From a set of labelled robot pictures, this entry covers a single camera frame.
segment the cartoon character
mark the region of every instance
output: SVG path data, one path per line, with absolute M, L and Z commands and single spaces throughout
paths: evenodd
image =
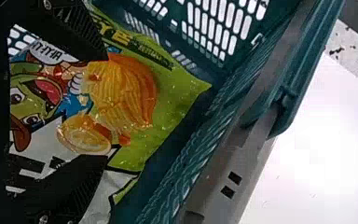
M 31 132 L 51 119 L 63 97 L 64 82 L 42 73 L 20 73 L 10 80 L 10 113 L 17 151 L 31 142 Z

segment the white floor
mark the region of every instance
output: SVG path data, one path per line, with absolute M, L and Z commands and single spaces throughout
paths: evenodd
M 358 224 L 358 78 L 324 55 L 241 224 Z

